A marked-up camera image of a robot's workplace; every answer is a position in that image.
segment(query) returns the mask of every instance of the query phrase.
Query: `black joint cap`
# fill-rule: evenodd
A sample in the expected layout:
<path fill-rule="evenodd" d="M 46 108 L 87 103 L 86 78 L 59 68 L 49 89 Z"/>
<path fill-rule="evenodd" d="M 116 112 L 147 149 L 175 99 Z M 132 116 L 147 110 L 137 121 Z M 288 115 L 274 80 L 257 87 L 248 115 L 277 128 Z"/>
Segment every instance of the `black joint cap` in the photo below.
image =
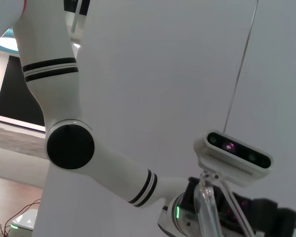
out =
<path fill-rule="evenodd" d="M 57 128 L 47 141 L 50 160 L 63 169 L 78 169 L 85 166 L 95 150 L 92 135 L 85 128 L 68 124 Z"/>

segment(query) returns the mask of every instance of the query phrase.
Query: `green led light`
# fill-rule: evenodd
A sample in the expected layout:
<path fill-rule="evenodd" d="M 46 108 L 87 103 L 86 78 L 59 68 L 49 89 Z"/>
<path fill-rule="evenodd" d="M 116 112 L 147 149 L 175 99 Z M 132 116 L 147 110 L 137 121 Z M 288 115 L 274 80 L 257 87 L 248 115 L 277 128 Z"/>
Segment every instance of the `green led light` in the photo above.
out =
<path fill-rule="evenodd" d="M 12 225 L 12 224 L 11 224 L 11 227 L 14 228 L 14 229 L 18 229 L 17 226 L 14 226 L 14 225 Z"/>
<path fill-rule="evenodd" d="M 177 219 L 180 217 L 180 208 L 177 206 Z"/>

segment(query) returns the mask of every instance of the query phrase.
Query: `ceiling light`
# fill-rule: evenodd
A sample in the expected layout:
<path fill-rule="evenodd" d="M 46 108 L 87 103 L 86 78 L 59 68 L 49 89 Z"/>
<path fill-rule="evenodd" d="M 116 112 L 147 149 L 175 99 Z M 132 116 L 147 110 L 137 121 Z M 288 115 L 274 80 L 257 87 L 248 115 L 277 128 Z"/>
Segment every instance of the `ceiling light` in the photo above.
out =
<path fill-rule="evenodd" d="M 1 37 L 0 46 L 14 50 L 14 51 L 18 51 L 18 45 L 16 44 L 15 38 Z"/>

